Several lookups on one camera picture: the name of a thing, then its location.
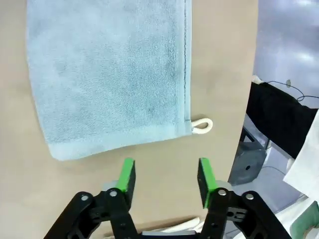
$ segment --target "green gripper pad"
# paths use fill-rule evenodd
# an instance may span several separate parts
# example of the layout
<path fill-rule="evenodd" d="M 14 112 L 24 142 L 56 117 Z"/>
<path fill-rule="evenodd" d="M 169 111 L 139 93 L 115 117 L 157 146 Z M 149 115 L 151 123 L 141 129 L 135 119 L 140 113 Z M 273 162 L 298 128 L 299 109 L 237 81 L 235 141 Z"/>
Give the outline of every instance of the green gripper pad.
<path fill-rule="evenodd" d="M 116 188 L 120 189 L 125 194 L 125 198 L 129 207 L 131 207 L 133 198 L 135 178 L 135 161 L 132 158 L 126 158 L 124 160 Z"/>
<path fill-rule="evenodd" d="M 200 190 L 201 201 L 203 203 L 203 208 L 208 208 L 210 199 L 209 195 L 216 188 L 218 188 L 208 158 L 199 159 L 197 180 Z"/>

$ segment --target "black cable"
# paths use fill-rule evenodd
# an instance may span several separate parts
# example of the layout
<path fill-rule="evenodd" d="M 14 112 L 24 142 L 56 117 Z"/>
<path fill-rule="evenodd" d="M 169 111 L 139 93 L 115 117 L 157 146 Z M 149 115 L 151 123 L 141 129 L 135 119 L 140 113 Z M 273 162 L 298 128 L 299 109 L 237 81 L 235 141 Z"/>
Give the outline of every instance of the black cable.
<path fill-rule="evenodd" d="M 299 91 L 299 92 L 302 94 L 302 96 L 300 96 L 300 97 L 298 97 L 298 98 L 296 99 L 298 102 L 303 101 L 306 97 L 319 99 L 318 96 L 305 96 L 304 93 L 303 93 L 301 90 L 299 90 L 297 87 L 294 87 L 294 86 L 292 86 L 292 85 L 288 85 L 288 84 L 285 84 L 285 83 L 282 83 L 282 82 L 278 82 L 278 81 L 268 81 L 268 82 L 266 82 L 266 83 L 269 84 L 269 83 L 272 83 L 272 82 L 278 83 L 278 84 L 281 84 L 281 85 L 284 85 L 284 86 L 292 87 L 292 88 L 296 89 L 297 91 Z"/>

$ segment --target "gray floor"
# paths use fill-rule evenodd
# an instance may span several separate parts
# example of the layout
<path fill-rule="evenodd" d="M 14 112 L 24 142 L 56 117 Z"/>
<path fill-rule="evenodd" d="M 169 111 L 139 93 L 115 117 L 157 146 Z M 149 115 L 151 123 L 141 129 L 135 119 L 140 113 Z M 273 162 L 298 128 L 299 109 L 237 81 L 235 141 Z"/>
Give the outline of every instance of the gray floor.
<path fill-rule="evenodd" d="M 265 82 L 290 80 L 305 95 L 319 96 L 319 0 L 259 0 L 253 73 Z M 301 96 L 296 89 L 272 84 L 296 98 Z M 305 98 L 301 104 L 319 108 L 319 99 Z M 265 141 L 249 118 L 244 125 L 261 142 Z M 289 206 L 300 193 L 282 181 L 287 160 L 288 155 L 274 146 L 259 177 L 250 184 L 236 186 L 235 191 L 259 192 L 274 212 Z M 238 233 L 235 229 L 227 225 L 227 238 Z"/>

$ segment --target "black cloth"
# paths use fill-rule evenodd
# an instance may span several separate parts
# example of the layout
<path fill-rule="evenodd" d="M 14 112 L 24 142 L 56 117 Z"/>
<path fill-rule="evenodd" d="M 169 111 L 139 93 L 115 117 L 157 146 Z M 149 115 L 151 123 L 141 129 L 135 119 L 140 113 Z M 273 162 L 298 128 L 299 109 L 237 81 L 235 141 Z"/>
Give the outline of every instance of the black cloth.
<path fill-rule="evenodd" d="M 317 111 L 268 83 L 251 84 L 247 115 L 261 133 L 294 159 Z"/>

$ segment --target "table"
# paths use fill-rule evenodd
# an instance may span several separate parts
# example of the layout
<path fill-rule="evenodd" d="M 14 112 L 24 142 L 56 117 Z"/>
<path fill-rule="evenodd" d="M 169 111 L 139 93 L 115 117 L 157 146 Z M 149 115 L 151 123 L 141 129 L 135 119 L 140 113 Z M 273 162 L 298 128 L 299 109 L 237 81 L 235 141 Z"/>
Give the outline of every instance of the table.
<path fill-rule="evenodd" d="M 216 178 L 227 181 L 249 96 L 257 5 L 193 1 L 191 114 L 210 117 L 210 133 L 60 162 L 44 142 L 28 80 L 26 1 L 0 0 L 0 237 L 42 238 L 76 192 L 95 195 L 116 180 L 125 157 L 136 160 L 131 215 L 139 229 L 205 215 L 198 158 L 208 157 Z M 109 229 L 103 225 L 92 238 Z"/>

